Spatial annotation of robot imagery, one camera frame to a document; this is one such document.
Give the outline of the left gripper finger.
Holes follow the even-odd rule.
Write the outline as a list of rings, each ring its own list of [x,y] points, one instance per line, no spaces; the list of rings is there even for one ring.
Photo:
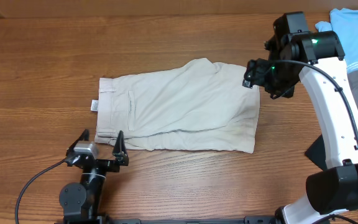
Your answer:
[[[124,142],[124,132],[120,131],[112,151],[113,156],[119,160],[128,160],[127,150]]]
[[[90,138],[90,131],[88,129],[85,129],[81,135],[75,140],[67,149],[67,152],[72,152],[74,150],[74,147],[77,145],[79,141],[89,141]]]

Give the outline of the beige khaki shorts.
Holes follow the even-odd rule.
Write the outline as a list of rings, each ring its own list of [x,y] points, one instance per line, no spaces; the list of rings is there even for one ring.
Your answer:
[[[253,153],[260,93],[246,68],[194,59],[172,70],[101,78],[95,141],[129,149]]]

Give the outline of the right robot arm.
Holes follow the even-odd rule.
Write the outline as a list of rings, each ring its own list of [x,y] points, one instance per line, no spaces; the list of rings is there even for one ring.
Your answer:
[[[250,60],[244,87],[261,86],[272,99],[293,96],[303,84],[316,112],[326,169],[310,175],[306,193],[272,216],[245,217],[246,223],[329,223],[358,209],[358,109],[349,82],[345,53],[333,31],[313,33],[302,12],[273,23],[266,41],[268,59]]]

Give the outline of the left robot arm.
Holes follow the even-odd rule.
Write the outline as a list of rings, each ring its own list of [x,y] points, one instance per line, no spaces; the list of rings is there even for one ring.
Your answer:
[[[63,223],[108,224],[113,220],[109,215],[99,212],[103,185],[108,172],[119,172],[120,167],[129,165],[129,156],[124,143],[124,133],[118,134],[112,155],[114,159],[99,159],[95,142],[89,140],[86,129],[67,149],[64,162],[82,170],[79,182],[64,186],[59,195],[63,208]]]

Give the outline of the black garment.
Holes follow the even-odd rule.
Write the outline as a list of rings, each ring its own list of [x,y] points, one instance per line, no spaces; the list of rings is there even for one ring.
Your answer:
[[[327,170],[326,151],[323,136],[320,135],[305,151],[305,156],[321,170]]]

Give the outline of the light blue shirt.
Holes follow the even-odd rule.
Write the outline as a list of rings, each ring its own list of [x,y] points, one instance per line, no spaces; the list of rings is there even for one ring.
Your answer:
[[[358,10],[333,9],[329,18],[329,22],[316,23],[316,29],[319,32],[334,31],[345,53],[347,72],[358,71]]]

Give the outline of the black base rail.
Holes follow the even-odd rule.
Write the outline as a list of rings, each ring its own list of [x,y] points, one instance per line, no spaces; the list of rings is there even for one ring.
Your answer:
[[[140,220],[113,219],[108,215],[92,219],[68,220],[64,218],[58,224],[278,224],[281,223],[274,216],[246,216],[244,218],[213,218],[213,219],[182,219],[182,220]]]

